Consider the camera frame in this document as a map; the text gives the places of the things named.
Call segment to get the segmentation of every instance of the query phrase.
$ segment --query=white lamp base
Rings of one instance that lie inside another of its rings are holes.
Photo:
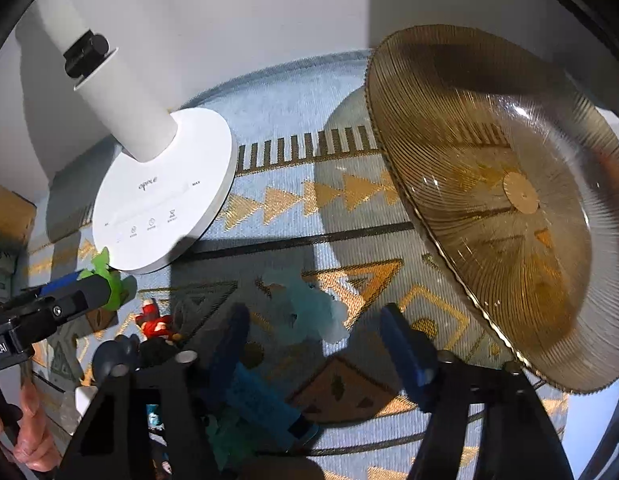
[[[175,260],[212,223],[234,180],[238,145],[221,115],[187,108],[172,117],[176,137],[160,155],[138,162],[123,152],[100,184],[94,242],[115,269],[145,274]]]

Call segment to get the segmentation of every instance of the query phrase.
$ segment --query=teal plastic toy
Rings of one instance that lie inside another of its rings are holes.
[[[343,326],[347,305],[309,285],[299,272],[269,269],[262,274],[262,282],[272,291],[267,318],[280,344],[293,345],[305,339],[333,344],[349,337]]]
[[[256,453],[260,441],[258,430],[241,419],[236,410],[226,406],[218,417],[208,415],[208,420],[205,431],[219,471],[228,462],[240,465]]]

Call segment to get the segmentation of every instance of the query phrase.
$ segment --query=red toy figure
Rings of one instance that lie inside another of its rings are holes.
[[[143,313],[136,316],[136,324],[140,327],[147,339],[152,337],[162,337],[167,342],[178,341],[180,334],[174,333],[171,329],[172,317],[161,316],[158,311],[156,300],[145,300],[143,302]]]

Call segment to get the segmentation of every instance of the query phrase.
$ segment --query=printed logo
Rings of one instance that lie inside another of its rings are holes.
[[[158,180],[158,177],[157,177],[157,176],[155,176],[154,178],[150,178],[149,180],[145,180],[145,182],[143,182],[142,184],[140,184],[140,185],[138,186],[138,189],[142,189],[142,190],[144,191],[144,190],[145,190],[145,188],[146,188],[147,186],[149,186],[149,184],[153,184],[153,183],[155,183],[155,181],[157,181],[157,180]]]

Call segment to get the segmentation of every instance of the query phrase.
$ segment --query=light blue rug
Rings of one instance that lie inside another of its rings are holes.
[[[60,422],[62,391],[84,376],[98,344],[135,333],[144,298],[157,298],[189,335],[235,301],[252,312],[249,365],[288,402],[324,429],[308,449],[274,453],[253,469],[289,468],[303,476],[309,459],[327,479],[405,478],[428,417],[401,395],[378,336],[389,301],[472,364],[499,367],[510,354],[470,314],[426,237],[409,222],[369,125],[362,90],[369,52],[306,59],[214,88],[186,106],[218,111],[240,145],[238,173],[222,213],[171,266],[139,276],[138,295],[117,317],[79,319],[38,346],[34,371],[49,417]],[[92,203],[116,153],[106,139],[54,180],[38,205],[28,256],[16,287],[44,283],[87,265],[94,253]],[[337,345],[276,345],[269,327],[267,267],[295,269],[349,308],[350,338]],[[567,397],[539,383],[558,431]],[[480,441],[481,406],[473,406],[459,478],[471,478]],[[68,436],[58,425],[59,441]],[[263,444],[263,451],[272,447]]]

